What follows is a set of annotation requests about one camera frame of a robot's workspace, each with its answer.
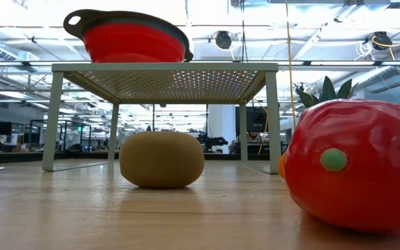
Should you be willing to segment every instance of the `table surface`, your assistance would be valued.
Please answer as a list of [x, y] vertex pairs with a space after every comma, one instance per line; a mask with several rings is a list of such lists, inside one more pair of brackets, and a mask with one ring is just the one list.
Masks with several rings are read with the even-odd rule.
[[239, 104], [265, 86], [276, 63], [57, 64], [52, 71], [112, 103]]
[[118, 165], [54, 173], [40, 162], [2, 166], [0, 249], [400, 250], [400, 237], [354, 233], [311, 217], [280, 177], [239, 162], [207, 161], [203, 175], [180, 190], [136, 188]]

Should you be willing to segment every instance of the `beige round object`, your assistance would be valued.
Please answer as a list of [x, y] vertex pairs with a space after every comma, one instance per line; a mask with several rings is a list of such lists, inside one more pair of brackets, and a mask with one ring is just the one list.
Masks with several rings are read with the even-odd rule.
[[122, 176], [143, 188], [183, 188], [196, 181], [205, 167], [200, 142], [177, 132], [141, 132], [119, 152]]

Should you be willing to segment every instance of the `ceiling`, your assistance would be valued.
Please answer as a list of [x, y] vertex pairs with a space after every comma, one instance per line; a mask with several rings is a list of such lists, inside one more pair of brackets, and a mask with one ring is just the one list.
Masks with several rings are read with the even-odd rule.
[[[289, 6], [287, 18], [283, 1], [248, 0], [242, 13], [238, 1], [234, 0], [173, 0], [159, 1], [86, 1], [86, 0], [0, 0], [0, 49], [14, 55], [17, 60], [89, 60], [84, 44], [68, 34], [63, 20], [70, 12], [91, 8], [97, 10], [131, 10], [154, 15], [177, 25], [190, 39], [194, 60], [287, 60], [288, 30], [290, 23], [291, 54], [293, 60], [391, 60], [389, 50], [378, 51], [371, 48], [371, 38], [376, 31], [386, 31], [393, 44], [394, 56], [400, 58], [400, 8], [388, 1], [364, 1], [366, 5], [344, 5], [346, 1], [302, 1]], [[232, 39], [231, 48], [217, 47], [214, 36], [218, 31], [228, 31]], [[247, 50], [242, 55], [242, 40], [245, 37]], [[36, 72], [21, 71], [16, 67], [0, 67], [0, 89], [27, 89], [30, 92], [13, 94], [0, 92], [0, 100], [27, 99], [30, 106], [47, 111], [49, 92], [34, 92], [51, 87], [50, 67], [36, 67]], [[309, 90], [318, 92], [319, 84], [325, 76], [337, 85], [347, 77], [358, 79], [358, 69], [294, 70], [293, 83], [304, 83]], [[376, 90], [400, 81], [398, 72], [383, 74], [366, 86], [365, 91]], [[277, 74], [279, 99], [290, 98], [290, 74]], [[72, 83], [64, 84], [69, 91], [79, 89]], [[64, 92], [69, 102], [62, 105], [63, 115], [109, 115], [112, 106], [100, 102], [100, 98], [88, 92]], [[378, 93], [400, 99], [400, 85], [392, 90]], [[260, 91], [257, 100], [266, 99], [265, 90]], [[151, 105], [124, 106], [120, 111], [128, 124], [127, 128], [145, 129], [151, 115]], [[189, 109], [196, 115], [180, 115]], [[282, 103], [282, 111], [290, 106]], [[158, 124], [161, 129], [175, 128], [185, 131], [189, 128], [205, 126], [205, 106], [183, 106], [176, 112], [162, 113]], [[173, 118], [163, 119], [172, 114]], [[109, 121], [98, 117], [94, 126], [106, 126]]]

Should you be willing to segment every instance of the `green leaf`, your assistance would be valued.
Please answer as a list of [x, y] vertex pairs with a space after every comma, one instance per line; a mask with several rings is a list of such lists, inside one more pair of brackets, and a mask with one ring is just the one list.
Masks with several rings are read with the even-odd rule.
[[353, 80], [349, 79], [342, 86], [340, 86], [339, 92], [337, 92], [336, 99], [348, 99], [351, 92], [351, 82]]
[[314, 95], [312, 94], [311, 97], [312, 97], [312, 100], [314, 101], [314, 105], [316, 105], [316, 104], [319, 103], [319, 99], [318, 99], [316, 96], [314, 96]]
[[354, 94], [354, 89], [356, 88], [356, 86], [358, 85], [359, 83], [356, 83], [352, 88], [351, 88], [351, 91], [350, 91], [350, 94], [348, 95], [348, 99], [350, 99], [351, 97], [353, 97], [353, 94]]
[[299, 95], [300, 100], [302, 101], [305, 108], [309, 108], [315, 104], [314, 99], [311, 97], [310, 94], [303, 91], [298, 91], [297, 94]]
[[330, 78], [325, 76], [324, 86], [320, 94], [319, 102], [334, 100], [336, 98], [336, 91], [334, 91], [333, 83]]

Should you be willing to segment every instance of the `shelf leg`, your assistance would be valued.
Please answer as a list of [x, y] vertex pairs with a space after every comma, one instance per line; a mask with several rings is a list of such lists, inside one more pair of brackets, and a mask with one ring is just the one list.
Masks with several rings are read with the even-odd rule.
[[278, 173], [278, 159], [281, 157], [281, 132], [278, 113], [276, 72], [265, 73], [268, 130], [269, 130], [269, 173]]
[[63, 79], [64, 74], [62, 72], [53, 73], [49, 112], [47, 113], [47, 129], [44, 134], [44, 153], [42, 155], [42, 170], [44, 171], [54, 171], [56, 129], [60, 114]]
[[240, 123], [240, 158], [243, 163], [248, 161], [248, 137], [247, 137], [247, 104], [242, 101], [239, 107]]
[[110, 139], [109, 139], [109, 152], [108, 164], [113, 165], [115, 162], [115, 146], [117, 145], [117, 123], [118, 123], [119, 103], [114, 103], [112, 111], [112, 119], [110, 125]]

